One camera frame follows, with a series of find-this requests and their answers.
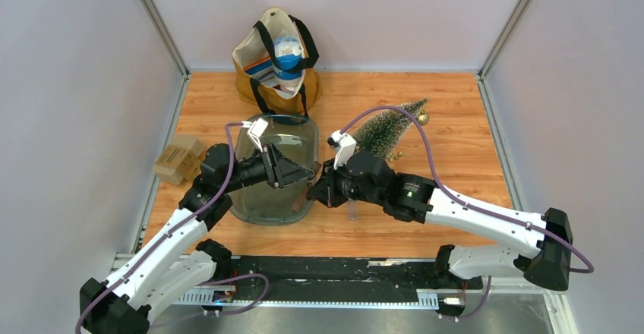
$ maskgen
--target clear plastic container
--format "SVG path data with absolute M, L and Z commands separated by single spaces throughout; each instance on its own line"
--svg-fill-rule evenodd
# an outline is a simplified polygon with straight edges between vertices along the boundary
M 300 115 L 255 115 L 268 120 L 261 143 L 272 143 L 284 154 L 299 165 L 311 169 L 317 160 L 317 125 L 309 118 Z M 242 129 L 237 139 L 235 155 L 241 160 L 249 157 L 254 150 L 253 143 Z M 297 222 L 306 216 L 313 201 L 305 201 L 304 191 L 309 181 L 300 181 L 285 188 L 272 188 L 267 183 L 254 184 L 230 193 L 232 207 L 230 211 L 237 218 L 259 225 L 287 225 Z

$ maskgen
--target small christmas tree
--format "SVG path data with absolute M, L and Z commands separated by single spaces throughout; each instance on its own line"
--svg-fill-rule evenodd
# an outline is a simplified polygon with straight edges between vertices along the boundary
M 427 99 L 398 105 L 416 119 L 425 113 Z M 412 121 L 396 110 L 383 110 L 369 118 L 354 133 L 356 152 L 367 149 L 375 156 L 387 158 L 400 138 L 412 126 Z

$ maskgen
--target white wall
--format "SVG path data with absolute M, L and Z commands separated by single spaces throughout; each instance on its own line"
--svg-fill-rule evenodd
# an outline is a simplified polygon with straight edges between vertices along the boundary
M 489 78 L 529 209 L 568 212 L 596 272 L 579 332 L 641 332 L 644 0 L 534 0 Z
M 230 53 L 271 6 L 302 19 L 319 68 L 478 69 L 517 0 L 154 0 L 190 68 Z
M 180 80 L 138 0 L 0 0 L 0 332 L 73 332 L 131 249 Z

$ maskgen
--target cardboard box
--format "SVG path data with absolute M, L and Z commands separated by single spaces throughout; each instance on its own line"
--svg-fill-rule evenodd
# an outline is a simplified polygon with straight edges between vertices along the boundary
M 193 181 L 200 174 L 199 156 L 203 151 L 204 145 L 197 137 L 175 135 L 154 163 L 154 173 L 170 184 L 181 184 L 184 179 Z

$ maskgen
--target wooden tabletop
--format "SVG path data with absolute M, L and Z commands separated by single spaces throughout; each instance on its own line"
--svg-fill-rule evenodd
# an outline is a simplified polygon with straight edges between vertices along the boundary
M 334 155 L 325 142 L 330 133 L 360 112 L 376 105 L 398 105 L 427 97 L 430 120 L 425 132 L 441 181 L 463 194 L 510 207 L 473 74 L 321 72 L 320 84 L 324 94 L 309 111 L 320 129 L 320 162 Z M 234 73 L 194 73 L 175 132 L 196 135 L 208 147 L 226 141 L 226 122 L 245 120 L 257 113 L 257 106 L 239 100 Z M 233 135 L 236 142 L 238 131 Z M 395 151 L 408 156 L 390 162 L 394 170 L 431 178 L 416 129 L 409 129 Z M 185 181 L 179 186 L 161 182 L 146 243 L 167 222 L 189 187 Z M 448 226 L 399 222 L 379 206 L 367 203 L 359 203 L 358 221 L 349 221 L 343 206 L 327 209 L 316 203 L 299 222 L 277 227 L 248 224 L 227 213 L 206 238 L 224 244 L 233 254 L 323 257 L 428 258 L 435 257 L 444 244 L 492 243 Z

